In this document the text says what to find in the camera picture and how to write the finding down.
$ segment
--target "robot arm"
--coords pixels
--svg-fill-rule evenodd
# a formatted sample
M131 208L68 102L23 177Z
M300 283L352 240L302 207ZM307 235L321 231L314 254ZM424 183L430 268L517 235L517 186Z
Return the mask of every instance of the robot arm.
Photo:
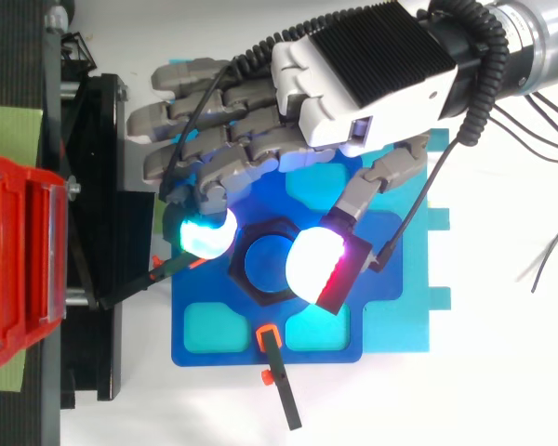
M475 138L461 143L475 144L495 98L558 82L558 0L475 5L433 0L431 14L416 20L390 2L336 13L321 29L306 22L301 33L293 29L301 37L295 42L272 41L270 67L245 82L231 71L219 80L196 122L198 137L181 148L174 166L174 179L195 174L195 184L179 186L167 199L191 202L201 216L221 224L233 197L265 173L328 162L337 150L358 156L412 141L468 107L472 116L465 131ZM462 15L469 7L475 7L475 17L489 14L478 32L498 24L490 46L447 12ZM264 45L255 46L255 53L264 52ZM227 63L198 59L158 69L153 88L176 100L132 113L129 136L155 142L182 133L202 92ZM476 78L483 82L477 85ZM409 143L359 172L335 208L355 221L361 218L375 193L401 185L423 168L425 153L415 147ZM158 181L174 150L170 145L148 154L143 178Z

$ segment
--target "robotic hand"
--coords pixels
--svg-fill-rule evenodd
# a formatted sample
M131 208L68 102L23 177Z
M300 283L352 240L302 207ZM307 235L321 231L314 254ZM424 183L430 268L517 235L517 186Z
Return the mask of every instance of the robotic hand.
M322 222L351 234L376 193L423 169L425 132L440 119L467 111L438 168L458 143L477 144L495 100L558 83L557 12L558 0L489 7L432 0L417 18L397 2L323 16L232 61L197 59L157 69L153 89L174 102L133 112L128 135L152 143L182 134L177 145L146 156L144 179L162 180L160 198L192 209L211 231L230 220L233 197L268 172L400 141L352 178ZM186 142L193 129L198 136ZM437 170L383 249L386 255L375 259L367 252L357 273L384 267ZM175 186L194 174L193 187Z
M158 141L180 134L188 123L203 91L229 62L197 59L159 68L153 88L174 95L171 104L161 102L132 113L127 129L131 137ZM196 121L198 136L182 148L173 177L196 174L193 202L201 216L224 221L228 197L244 190L262 175L279 170L290 172L335 156L337 144L310 147L297 123L286 121L277 109L277 92L267 75L240 85L225 79L206 103ZM160 180L169 164L174 145L151 153L144 162L144 176ZM186 194L172 192L169 201L183 201Z

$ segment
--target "black cable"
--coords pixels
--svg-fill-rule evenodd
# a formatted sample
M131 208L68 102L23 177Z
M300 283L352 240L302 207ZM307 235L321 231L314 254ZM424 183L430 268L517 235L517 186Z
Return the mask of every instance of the black cable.
M475 146L484 132L502 87L509 58L506 32L496 16L475 0L431 0L428 12L450 16L475 42L487 46L467 114L457 134L460 144Z
M542 101L544 104L546 104L548 107L550 107L552 110L554 110L555 112L558 113L558 106L556 104L554 104L551 100L549 100L548 98L546 98L545 96L543 96L541 93L537 92L534 93L533 96L535 96L536 98L538 98L540 101Z
M555 149L558 149L558 144L550 141L549 139L544 138L542 135L538 135L537 133L529 130L529 128L527 128L526 126L524 126L523 124L521 124L519 121L517 121L515 118L512 117L512 115L510 113L508 113L507 111L505 111L504 109L502 109L501 107L499 107L498 105L494 105L494 109L497 110L498 112L500 112L501 114L504 115L504 117L506 119L508 119L509 121L511 121L513 124L515 124L517 127L519 127L521 130L523 130L525 133L527 133L527 135L545 143L548 144L551 147L554 147Z
M528 151L530 151L531 153L533 153L534 155L536 155L538 158L547 161L549 163L556 163L558 164L558 160L554 160L553 158L548 158L547 156L542 155L541 153L535 151L533 148L531 148L531 146L529 146L526 142L524 142L521 138L519 138L519 136L517 134L515 134L512 130L510 130L506 125L504 125L503 123L497 121L494 118L490 118L490 121L494 124L496 124L498 127L500 127L502 130L504 130L506 133L508 133L509 135L511 135L513 138L515 138L519 144L521 144L523 147L525 147Z
M527 102L529 102L529 105L531 105L531 107L533 107L535 111L538 112L541 117L545 119L548 124L554 128L554 130L556 130L556 132L558 132L558 124L555 123L555 121L550 116L548 116L548 114L543 111L541 107L539 107L539 105L533 100L533 98L531 98L530 96L525 96L525 99Z
M558 234L556 234L554 240L551 241L550 247L548 248L546 255L543 257L543 260L541 261L541 265L539 265L538 275L536 276L536 279L533 282L531 293L535 293L536 290L538 289L539 279L541 279L541 273L543 272L544 268L546 268L546 263L548 263L548 259L550 258L551 253L553 252L557 244L558 244Z
M399 242L399 239L401 239L401 237L403 236L403 233L409 226L409 223L411 223L411 220L413 219L413 217L416 215L419 208L421 207L421 204L426 198L426 195L428 195L428 190L430 190L430 187L434 182L434 180L436 179L436 176L438 175L443 165L445 164L446 158L448 158L450 152L453 151L453 149L455 149L457 145L458 145L458 140L453 139L451 143L448 145L448 147L446 148L446 150L443 152L443 154L440 156L440 158L436 162L436 165L434 166L434 169L432 170L432 173L428 177L426 184L424 184L424 187L419 192L418 198L411 206L411 209L409 209L407 216L405 217L405 219L403 220L403 222L401 223L397 231L394 233L394 235L391 237L391 239L388 242L386 242L385 245L382 247L379 254L376 256L376 261L370 264L370 269L376 272L380 272L384 269L386 264L389 262L389 259L391 258L395 248L397 247L397 243Z

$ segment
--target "blue tray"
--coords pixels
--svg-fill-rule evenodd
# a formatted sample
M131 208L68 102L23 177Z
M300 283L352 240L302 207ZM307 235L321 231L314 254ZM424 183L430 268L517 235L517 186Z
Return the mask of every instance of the blue tray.
M443 151L447 130L433 130L429 151ZM338 155L287 175L271 173L232 206L238 224L287 216L301 229L318 223L359 168L385 151L348 159ZM398 190L378 196L356 234L378 250L396 231L418 195L426 173ZM255 332L265 323L279 328L286 363L353 362L365 352L428 351L431 309L450 309L450 290L428 285L428 230L448 230L447 209L424 203L391 262L380 274L367 271L356 281L338 316L300 299L260 307L228 276L229 255L172 281L172 359L177 365L266 363ZM266 291L286 288L289 241L269 237L246 257L251 281Z

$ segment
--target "orange clamp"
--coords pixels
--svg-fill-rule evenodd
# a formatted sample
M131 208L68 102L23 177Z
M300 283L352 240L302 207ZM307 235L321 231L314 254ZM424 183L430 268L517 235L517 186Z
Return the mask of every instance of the orange clamp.
M262 382L264 383L265 386L270 386L275 382L274 378L272 377L271 370L269 369L260 372L260 376L262 377Z
M165 262L159 258L159 256L153 256L153 269L157 269L159 267L161 267ZM150 274L149 277L151 278L152 281L155 280L155 275L154 274Z
M264 347L264 343L262 342L262 334L264 332L273 332L275 334L275 340L277 341L277 346L281 348L283 342L281 342L281 336L279 335L279 329L274 323L267 323L266 325L262 325L257 330L257 341L259 341L260 351L266 353L266 349Z

